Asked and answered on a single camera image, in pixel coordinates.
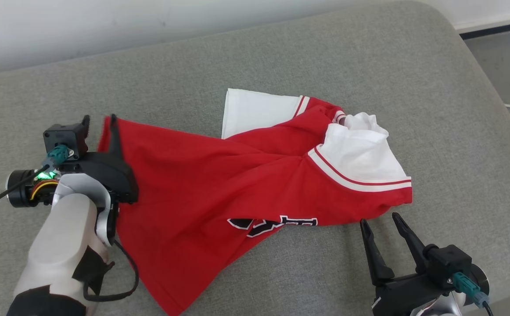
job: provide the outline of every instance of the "gray fabric surface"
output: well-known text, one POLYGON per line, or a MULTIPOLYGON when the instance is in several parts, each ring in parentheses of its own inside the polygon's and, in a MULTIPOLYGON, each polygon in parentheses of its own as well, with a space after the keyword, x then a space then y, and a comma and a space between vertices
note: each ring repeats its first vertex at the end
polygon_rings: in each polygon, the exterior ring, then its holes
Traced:
MULTIPOLYGON (((510 115, 436 10, 414 2, 339 11, 278 25, 0 74, 0 188, 35 168, 55 122, 121 118, 219 136, 226 88, 305 94, 377 114, 413 177, 395 208, 425 243, 456 244, 510 295, 510 115)), ((47 208, 0 206, 0 315, 6 313, 47 208)), ((413 272, 386 214, 372 220, 384 259, 413 272)), ((131 287, 120 252, 102 294, 131 287)), ((359 226, 285 227, 215 279, 185 315, 371 315, 359 226)), ((143 286, 99 316, 163 315, 143 286)))

